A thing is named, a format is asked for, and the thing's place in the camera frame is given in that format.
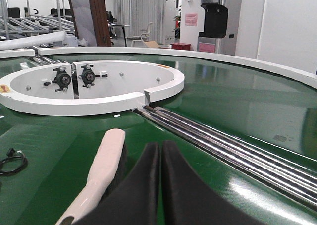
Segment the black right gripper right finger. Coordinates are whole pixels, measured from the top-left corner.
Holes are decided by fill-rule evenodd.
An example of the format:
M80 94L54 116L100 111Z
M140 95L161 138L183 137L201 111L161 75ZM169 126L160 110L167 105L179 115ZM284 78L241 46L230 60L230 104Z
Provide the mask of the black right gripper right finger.
M162 144L161 186L167 225L260 225L205 184L174 141Z

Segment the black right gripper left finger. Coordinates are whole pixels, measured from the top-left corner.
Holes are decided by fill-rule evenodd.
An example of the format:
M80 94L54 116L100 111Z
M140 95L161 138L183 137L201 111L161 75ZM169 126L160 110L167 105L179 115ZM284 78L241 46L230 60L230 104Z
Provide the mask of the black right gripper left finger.
M160 148L150 142L127 177L76 225L155 225L159 198Z

